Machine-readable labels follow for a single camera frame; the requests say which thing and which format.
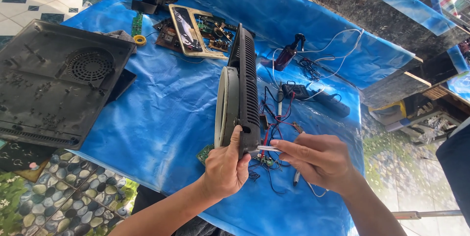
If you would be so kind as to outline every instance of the circular vent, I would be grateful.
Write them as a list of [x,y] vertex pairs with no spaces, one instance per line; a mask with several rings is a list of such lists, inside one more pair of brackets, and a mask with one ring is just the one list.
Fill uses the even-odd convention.
[[101,80],[113,67],[112,55],[100,48],[81,49],[68,64],[69,75],[81,81]]

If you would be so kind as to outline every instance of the black spray nozzle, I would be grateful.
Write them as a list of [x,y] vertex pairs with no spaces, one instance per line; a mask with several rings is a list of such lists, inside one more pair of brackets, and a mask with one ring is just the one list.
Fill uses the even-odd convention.
[[297,48],[299,41],[301,41],[300,48],[302,49],[302,52],[304,51],[304,43],[306,39],[302,33],[298,33],[295,35],[295,41],[291,44],[291,50],[295,50]]

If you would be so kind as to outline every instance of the multimeter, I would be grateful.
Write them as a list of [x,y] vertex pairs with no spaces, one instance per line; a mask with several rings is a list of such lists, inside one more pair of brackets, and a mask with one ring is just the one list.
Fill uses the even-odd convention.
[[307,99],[310,97],[308,94],[307,89],[305,88],[304,85],[301,84],[283,84],[281,86],[282,92],[284,92],[285,98],[289,99],[292,97],[292,92],[295,93],[294,98],[295,99]]

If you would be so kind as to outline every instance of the spray bottle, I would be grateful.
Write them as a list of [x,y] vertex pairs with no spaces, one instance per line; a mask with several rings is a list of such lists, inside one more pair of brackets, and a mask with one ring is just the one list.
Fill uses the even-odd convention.
[[278,71],[284,70],[284,68],[291,62],[292,58],[297,54],[298,42],[302,41],[300,48],[304,51],[305,36],[301,33],[295,35],[295,41],[291,45],[286,45],[282,52],[274,62],[274,68]]

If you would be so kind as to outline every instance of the hand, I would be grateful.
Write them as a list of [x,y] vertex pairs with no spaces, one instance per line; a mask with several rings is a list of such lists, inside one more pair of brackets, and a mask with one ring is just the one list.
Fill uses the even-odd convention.
[[302,133],[293,143],[272,140],[271,145],[283,151],[279,159],[289,162],[307,182],[342,196],[362,178],[351,163],[346,144],[336,136]]
[[245,154],[238,160],[240,146],[240,131],[237,125],[232,133],[230,145],[209,152],[206,159],[206,171],[201,176],[203,193],[211,199],[222,199],[231,196],[242,188],[248,179],[248,162],[250,154]]

